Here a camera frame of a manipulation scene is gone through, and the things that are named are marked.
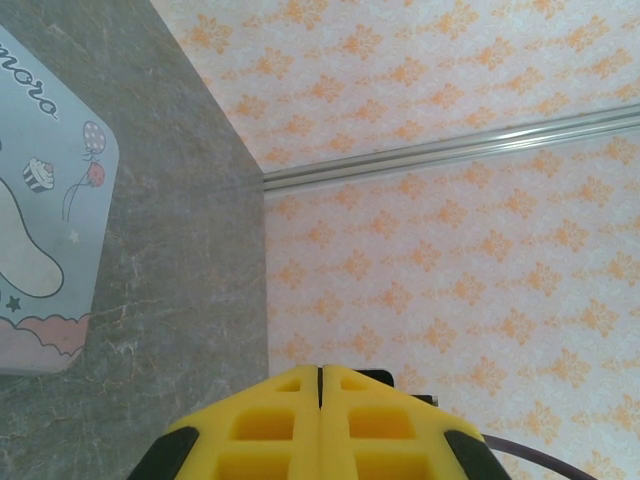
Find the yellow foam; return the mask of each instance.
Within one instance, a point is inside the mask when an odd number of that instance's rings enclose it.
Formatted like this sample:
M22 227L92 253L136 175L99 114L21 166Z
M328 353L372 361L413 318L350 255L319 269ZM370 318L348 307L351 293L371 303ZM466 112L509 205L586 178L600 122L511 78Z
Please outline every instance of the yellow foam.
M294 368L174 423L200 436L177 480L466 480L444 432L467 422L339 366Z

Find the light blue mat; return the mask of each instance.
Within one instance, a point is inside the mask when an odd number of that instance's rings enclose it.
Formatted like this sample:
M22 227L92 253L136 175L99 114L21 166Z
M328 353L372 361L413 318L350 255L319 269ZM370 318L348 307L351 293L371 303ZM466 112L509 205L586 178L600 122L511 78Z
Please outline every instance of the light blue mat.
M0 109L0 372L59 371L84 345L118 145L1 27Z

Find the gray marble surface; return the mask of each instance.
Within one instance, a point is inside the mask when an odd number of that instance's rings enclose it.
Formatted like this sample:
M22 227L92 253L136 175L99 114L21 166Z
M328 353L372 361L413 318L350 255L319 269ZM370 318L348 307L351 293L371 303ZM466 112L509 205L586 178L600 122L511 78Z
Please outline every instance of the gray marble surface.
M267 375L262 174L148 1L4 0L0 21L120 146L85 350L0 378L0 478L125 478Z

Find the pink cloud illustration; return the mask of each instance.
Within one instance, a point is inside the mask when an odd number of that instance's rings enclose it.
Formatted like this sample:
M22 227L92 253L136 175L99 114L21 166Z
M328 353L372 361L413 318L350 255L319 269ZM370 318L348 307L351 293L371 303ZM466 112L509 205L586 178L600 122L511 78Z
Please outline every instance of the pink cloud illustration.
M42 345L32 331L16 329L0 318L0 368L8 374L55 373L67 368L78 358L82 348L73 354L60 354L53 345Z
M23 318L16 329L29 330L40 339L43 346L52 345L60 354L73 355L84 345L88 325L88 314L79 320L51 315L44 320L38 317Z

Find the floral wallpaper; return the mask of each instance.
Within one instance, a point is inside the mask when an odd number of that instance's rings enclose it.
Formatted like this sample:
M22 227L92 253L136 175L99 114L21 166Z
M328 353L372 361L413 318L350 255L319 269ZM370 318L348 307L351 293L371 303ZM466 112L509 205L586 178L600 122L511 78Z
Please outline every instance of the floral wallpaper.
M264 171L638 102L636 0L152 0Z
M640 477L640 132L272 193L266 226L273 374L386 368L481 431Z

